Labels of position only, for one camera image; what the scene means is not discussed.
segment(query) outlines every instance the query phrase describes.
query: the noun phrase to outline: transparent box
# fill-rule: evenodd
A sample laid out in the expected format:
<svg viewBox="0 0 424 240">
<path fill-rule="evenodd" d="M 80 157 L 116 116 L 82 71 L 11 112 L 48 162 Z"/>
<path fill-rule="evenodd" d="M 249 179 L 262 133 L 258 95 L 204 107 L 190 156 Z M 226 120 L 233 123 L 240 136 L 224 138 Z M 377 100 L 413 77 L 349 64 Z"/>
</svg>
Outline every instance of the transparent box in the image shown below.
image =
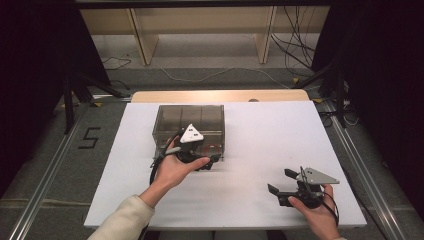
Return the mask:
<svg viewBox="0 0 424 240">
<path fill-rule="evenodd" d="M 160 105 L 153 128 L 156 152 L 163 149 L 166 142 L 177 131 L 190 124 L 204 136 L 204 143 L 196 153 L 211 156 L 224 154 L 225 118 L 224 105 Z"/>
</svg>

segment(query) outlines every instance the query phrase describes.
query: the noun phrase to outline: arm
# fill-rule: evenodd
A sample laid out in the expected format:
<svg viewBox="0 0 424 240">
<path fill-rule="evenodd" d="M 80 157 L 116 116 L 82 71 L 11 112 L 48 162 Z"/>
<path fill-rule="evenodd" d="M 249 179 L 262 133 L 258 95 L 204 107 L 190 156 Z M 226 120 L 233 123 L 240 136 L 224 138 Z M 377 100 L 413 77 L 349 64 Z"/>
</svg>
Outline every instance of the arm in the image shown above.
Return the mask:
<svg viewBox="0 0 424 240">
<path fill-rule="evenodd" d="M 334 210 L 335 206 L 333 201 L 331 201 L 330 195 L 333 197 L 333 187 L 329 184 L 324 184 L 324 202 Z M 289 197 L 290 203 L 295 207 L 299 212 L 301 212 L 306 221 L 309 224 L 312 232 L 321 240 L 330 240 L 330 239 L 344 239 L 340 238 L 339 231 L 337 230 L 336 221 L 334 220 L 333 215 L 324 207 L 319 206 L 315 209 L 309 209 L 306 207 L 299 199 L 295 197 Z"/>
<path fill-rule="evenodd" d="M 190 172 L 207 164 L 209 160 L 204 157 L 185 164 L 175 155 L 165 157 L 152 185 L 140 195 L 134 195 L 123 201 L 89 239 L 138 239 L 141 230 L 153 216 L 154 208 L 160 199 L 180 184 Z"/>
</svg>

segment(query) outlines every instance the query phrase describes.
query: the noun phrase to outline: white tabletop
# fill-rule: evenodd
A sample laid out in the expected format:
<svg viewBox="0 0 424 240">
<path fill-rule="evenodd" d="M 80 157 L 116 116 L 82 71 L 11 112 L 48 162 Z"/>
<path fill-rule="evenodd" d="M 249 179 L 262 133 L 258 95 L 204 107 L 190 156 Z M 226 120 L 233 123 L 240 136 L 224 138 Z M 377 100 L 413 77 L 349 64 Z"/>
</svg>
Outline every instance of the white tabletop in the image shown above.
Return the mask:
<svg viewBox="0 0 424 240">
<path fill-rule="evenodd" d="M 196 104 L 224 105 L 225 159 L 211 171 L 190 173 L 168 192 L 156 206 L 150 229 L 306 227 L 304 217 L 294 208 L 280 207 L 267 188 L 270 183 L 295 192 L 296 181 L 286 177 L 284 169 L 299 172 L 300 166 L 340 180 L 333 185 L 340 227 L 366 225 L 312 102 Z M 169 103 L 127 104 L 86 227 L 98 227 L 121 201 L 148 187 L 159 105 Z"/>
</svg>

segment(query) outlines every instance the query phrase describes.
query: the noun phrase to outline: hand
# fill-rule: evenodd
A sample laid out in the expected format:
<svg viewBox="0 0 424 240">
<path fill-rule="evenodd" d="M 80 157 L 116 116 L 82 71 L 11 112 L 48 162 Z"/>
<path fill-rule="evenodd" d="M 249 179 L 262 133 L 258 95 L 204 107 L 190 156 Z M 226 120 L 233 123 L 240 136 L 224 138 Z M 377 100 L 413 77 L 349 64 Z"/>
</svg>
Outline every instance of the hand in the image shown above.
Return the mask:
<svg viewBox="0 0 424 240">
<path fill-rule="evenodd" d="M 324 196 L 324 202 L 334 211 L 334 203 L 328 196 L 330 195 L 333 197 L 333 187 L 329 184 L 324 184 L 322 187 L 326 193 Z M 340 237 L 334 216 L 324 206 L 321 205 L 318 208 L 309 209 L 302 201 L 295 197 L 289 197 L 289 201 L 294 208 L 305 216 L 312 232 L 314 232 L 319 239 L 328 240 Z"/>
<path fill-rule="evenodd" d="M 168 149 L 174 147 L 176 139 L 170 143 Z M 190 172 L 206 165 L 209 161 L 208 157 L 203 157 L 191 163 L 183 163 L 174 154 L 166 156 L 158 168 L 152 185 L 139 195 L 140 199 L 154 208 L 171 188 L 178 186 Z"/>
</svg>

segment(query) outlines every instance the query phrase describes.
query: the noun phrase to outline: sleeve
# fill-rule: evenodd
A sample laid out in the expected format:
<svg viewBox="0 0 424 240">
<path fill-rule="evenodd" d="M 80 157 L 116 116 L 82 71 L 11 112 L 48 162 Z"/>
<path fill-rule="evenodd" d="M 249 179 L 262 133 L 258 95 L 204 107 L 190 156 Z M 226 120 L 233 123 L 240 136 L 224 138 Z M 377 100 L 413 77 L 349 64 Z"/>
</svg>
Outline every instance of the sleeve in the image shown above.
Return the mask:
<svg viewBox="0 0 424 240">
<path fill-rule="evenodd" d="M 125 199 L 88 239 L 136 240 L 154 213 L 153 208 L 149 207 L 137 195 L 133 195 Z"/>
</svg>

